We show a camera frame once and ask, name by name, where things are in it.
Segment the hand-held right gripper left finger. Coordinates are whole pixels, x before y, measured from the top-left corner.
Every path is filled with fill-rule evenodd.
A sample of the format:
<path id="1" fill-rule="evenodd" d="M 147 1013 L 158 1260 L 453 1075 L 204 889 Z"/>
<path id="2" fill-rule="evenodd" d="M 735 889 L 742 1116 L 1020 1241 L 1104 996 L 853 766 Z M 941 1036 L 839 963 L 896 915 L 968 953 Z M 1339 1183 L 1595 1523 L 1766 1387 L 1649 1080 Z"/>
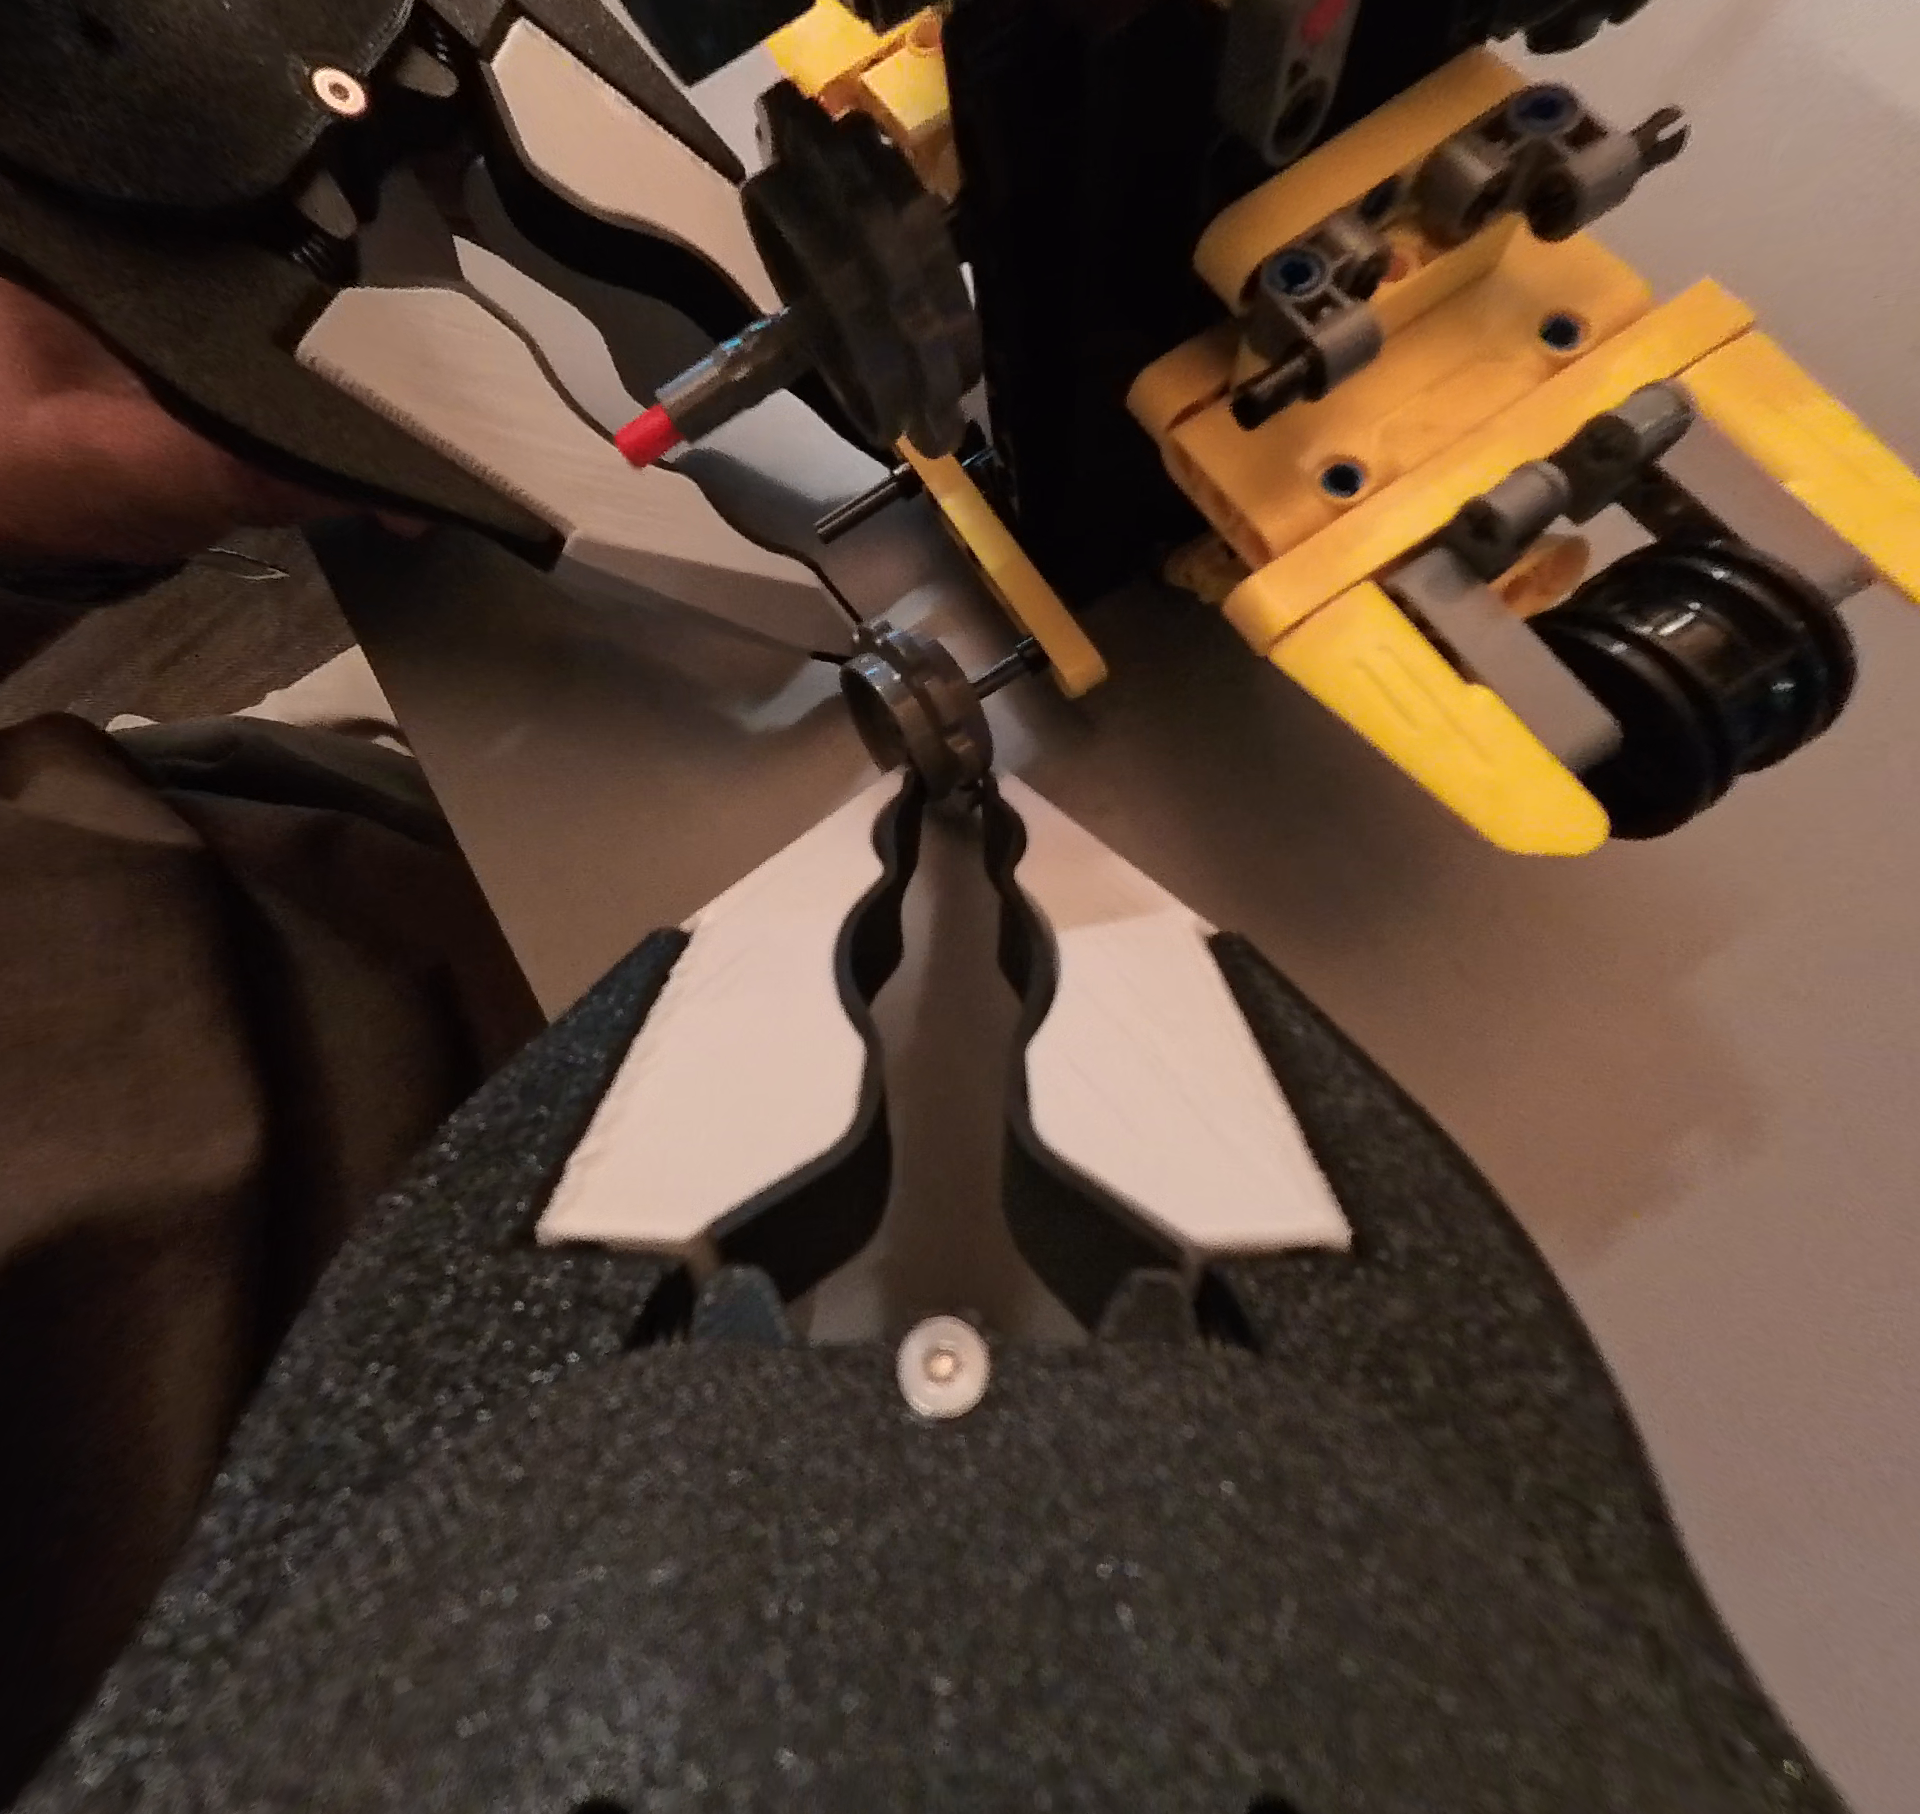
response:
<path id="1" fill-rule="evenodd" d="M 875 783 L 681 928 L 538 1247 L 753 1269 L 795 1302 L 871 1244 L 891 1178 L 871 1007 L 922 812 L 915 781 Z"/>

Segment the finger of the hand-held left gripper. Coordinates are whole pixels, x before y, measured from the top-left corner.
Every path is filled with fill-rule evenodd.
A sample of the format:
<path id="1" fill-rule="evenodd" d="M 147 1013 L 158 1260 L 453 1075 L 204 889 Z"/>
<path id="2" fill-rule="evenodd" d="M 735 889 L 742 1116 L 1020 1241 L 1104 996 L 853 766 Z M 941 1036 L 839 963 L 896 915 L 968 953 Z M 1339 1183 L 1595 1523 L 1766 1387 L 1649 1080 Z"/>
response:
<path id="1" fill-rule="evenodd" d="M 468 285 L 565 389 L 656 389 L 779 299 L 738 186 L 533 20 L 487 65 L 508 119 L 468 171 Z"/>
<path id="2" fill-rule="evenodd" d="M 675 607 L 809 657 L 850 653 L 857 625 L 814 568 L 735 532 L 673 468 L 634 468 L 481 298 L 342 292 L 297 360 L 558 532 L 565 588 Z"/>

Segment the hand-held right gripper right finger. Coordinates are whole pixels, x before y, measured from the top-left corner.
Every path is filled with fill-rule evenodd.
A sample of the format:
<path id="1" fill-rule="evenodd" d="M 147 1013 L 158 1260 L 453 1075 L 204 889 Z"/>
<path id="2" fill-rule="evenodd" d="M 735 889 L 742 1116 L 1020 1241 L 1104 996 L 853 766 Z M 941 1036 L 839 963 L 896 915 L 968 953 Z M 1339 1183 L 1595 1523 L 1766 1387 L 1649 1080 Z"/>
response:
<path id="1" fill-rule="evenodd" d="M 1351 1251 L 1217 931 L 1028 785 L 979 795 L 1018 1003 L 1002 1214 L 1088 1333 L 1146 1277 L 1192 1311 L 1225 1264 Z"/>

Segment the yellow brick beam with pins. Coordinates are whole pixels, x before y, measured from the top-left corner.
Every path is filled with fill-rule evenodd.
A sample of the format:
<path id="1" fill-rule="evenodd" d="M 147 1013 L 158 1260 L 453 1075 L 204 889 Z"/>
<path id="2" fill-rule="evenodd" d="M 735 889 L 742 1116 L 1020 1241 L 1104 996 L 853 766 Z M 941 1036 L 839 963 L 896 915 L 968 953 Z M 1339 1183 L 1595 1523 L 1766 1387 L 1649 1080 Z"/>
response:
<path id="1" fill-rule="evenodd" d="M 1104 658 L 991 503 L 979 468 L 979 458 L 927 458 L 901 442 L 886 476 L 821 517 L 814 535 L 834 544 L 888 506 L 926 497 L 1000 611 L 1039 647 L 1055 688 L 1087 699 L 1108 678 Z"/>

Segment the yellow toy brick vehicle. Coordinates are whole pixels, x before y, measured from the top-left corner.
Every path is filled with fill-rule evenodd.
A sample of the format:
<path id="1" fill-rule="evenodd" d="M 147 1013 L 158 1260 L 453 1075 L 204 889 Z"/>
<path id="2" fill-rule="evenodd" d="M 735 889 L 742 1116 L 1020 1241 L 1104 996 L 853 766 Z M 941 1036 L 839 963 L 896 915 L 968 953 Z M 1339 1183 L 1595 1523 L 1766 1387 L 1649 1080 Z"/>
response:
<path id="1" fill-rule="evenodd" d="M 1845 590 L 1663 470 L 1788 452 L 1814 544 L 1904 579 L 1907 476 L 1740 304 L 1592 229 L 1688 143 L 1530 80 L 1651 0 L 620 0 L 687 83 L 763 49 L 775 319 L 659 389 L 636 465 L 832 403 L 1041 604 L 1162 562 L 1496 846 L 1658 839 L 1825 732 Z"/>

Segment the person's left hand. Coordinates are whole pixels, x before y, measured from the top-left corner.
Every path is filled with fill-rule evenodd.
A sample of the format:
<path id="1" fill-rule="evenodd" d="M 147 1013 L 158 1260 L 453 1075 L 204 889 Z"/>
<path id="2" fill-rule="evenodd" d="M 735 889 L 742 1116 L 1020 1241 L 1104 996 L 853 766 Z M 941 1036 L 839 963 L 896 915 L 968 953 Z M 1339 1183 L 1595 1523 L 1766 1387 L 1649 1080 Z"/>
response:
<path id="1" fill-rule="evenodd" d="M 173 567 L 241 532 L 348 510 L 181 426 L 94 334 L 1 285 L 7 572 Z"/>

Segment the person's brown clothing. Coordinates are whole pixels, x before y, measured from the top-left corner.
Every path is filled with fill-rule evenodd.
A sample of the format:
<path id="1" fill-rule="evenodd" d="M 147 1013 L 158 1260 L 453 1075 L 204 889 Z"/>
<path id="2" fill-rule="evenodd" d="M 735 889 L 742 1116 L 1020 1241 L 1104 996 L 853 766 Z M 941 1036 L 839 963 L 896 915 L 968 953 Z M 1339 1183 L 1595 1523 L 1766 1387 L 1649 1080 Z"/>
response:
<path id="1" fill-rule="evenodd" d="M 538 1025 L 396 746 L 4 730 L 4 1802 L 180 1560 L 332 1254 Z"/>

